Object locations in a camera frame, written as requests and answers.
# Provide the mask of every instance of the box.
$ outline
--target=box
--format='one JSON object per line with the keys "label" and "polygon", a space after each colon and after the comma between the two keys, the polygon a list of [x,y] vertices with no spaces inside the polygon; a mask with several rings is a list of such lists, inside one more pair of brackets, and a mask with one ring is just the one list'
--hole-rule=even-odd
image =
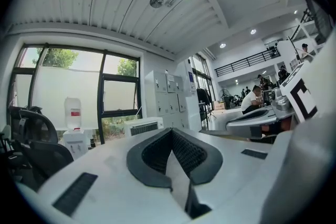
{"label": "box", "polygon": [[225,102],[214,101],[215,110],[226,109]]}

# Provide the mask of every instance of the man in white shirt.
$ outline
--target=man in white shirt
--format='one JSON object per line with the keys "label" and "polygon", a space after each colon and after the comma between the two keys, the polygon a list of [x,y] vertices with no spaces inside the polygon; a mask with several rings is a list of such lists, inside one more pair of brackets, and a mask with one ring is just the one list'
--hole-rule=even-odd
{"label": "man in white shirt", "polygon": [[259,108],[259,105],[263,104],[263,102],[257,101],[257,96],[260,96],[260,93],[260,87],[254,86],[252,92],[245,96],[241,103],[243,114],[256,110]]}

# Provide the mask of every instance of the locker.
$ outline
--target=locker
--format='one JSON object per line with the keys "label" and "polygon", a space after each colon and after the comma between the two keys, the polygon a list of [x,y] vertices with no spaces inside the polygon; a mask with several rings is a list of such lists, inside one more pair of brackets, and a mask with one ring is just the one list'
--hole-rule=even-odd
{"label": "locker", "polygon": [[156,111],[158,113],[158,116],[169,114],[169,101],[167,94],[156,94]]}
{"label": "locker", "polygon": [[176,92],[175,76],[166,74],[168,92]]}
{"label": "locker", "polygon": [[183,80],[181,77],[175,77],[175,82],[176,82],[176,92],[177,93],[183,93]]}
{"label": "locker", "polygon": [[180,113],[180,118],[181,118],[181,126],[182,126],[182,128],[189,129],[187,113],[186,112],[181,112]]}
{"label": "locker", "polygon": [[169,97],[169,112],[170,113],[176,113],[179,112],[180,109],[179,107],[179,100],[177,98],[177,94],[176,93],[168,93],[168,97]]}
{"label": "locker", "polygon": [[163,119],[163,127],[171,128],[173,127],[173,114],[165,115],[162,117]]}
{"label": "locker", "polygon": [[180,112],[183,112],[187,109],[187,105],[185,102],[185,95],[183,93],[178,93],[178,105],[180,107]]}
{"label": "locker", "polygon": [[156,92],[167,92],[166,75],[163,73],[154,72],[154,86]]}
{"label": "locker", "polygon": [[172,127],[174,128],[182,128],[182,122],[181,122],[181,114],[175,113],[171,114],[172,117]]}

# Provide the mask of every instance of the beam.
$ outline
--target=beam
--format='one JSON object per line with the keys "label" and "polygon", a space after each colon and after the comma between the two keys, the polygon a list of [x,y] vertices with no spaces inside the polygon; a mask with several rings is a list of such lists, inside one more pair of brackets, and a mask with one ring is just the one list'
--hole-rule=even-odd
{"label": "beam", "polygon": [[158,47],[145,43],[141,40],[126,36],[121,33],[110,30],[78,24],[67,23],[32,23],[14,26],[7,34],[24,34],[24,33],[68,33],[90,37],[103,38],[109,41],[118,42],[119,44],[129,45],[156,55],[160,55],[170,60],[175,60],[175,56]]}

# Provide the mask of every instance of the air conditioner unit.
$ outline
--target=air conditioner unit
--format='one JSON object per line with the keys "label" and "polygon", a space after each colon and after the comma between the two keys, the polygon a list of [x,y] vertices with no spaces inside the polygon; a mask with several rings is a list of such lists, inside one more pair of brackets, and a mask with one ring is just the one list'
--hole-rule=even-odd
{"label": "air conditioner unit", "polygon": [[124,122],[125,137],[131,137],[137,134],[163,129],[163,119],[158,117],[150,117],[134,121]]}

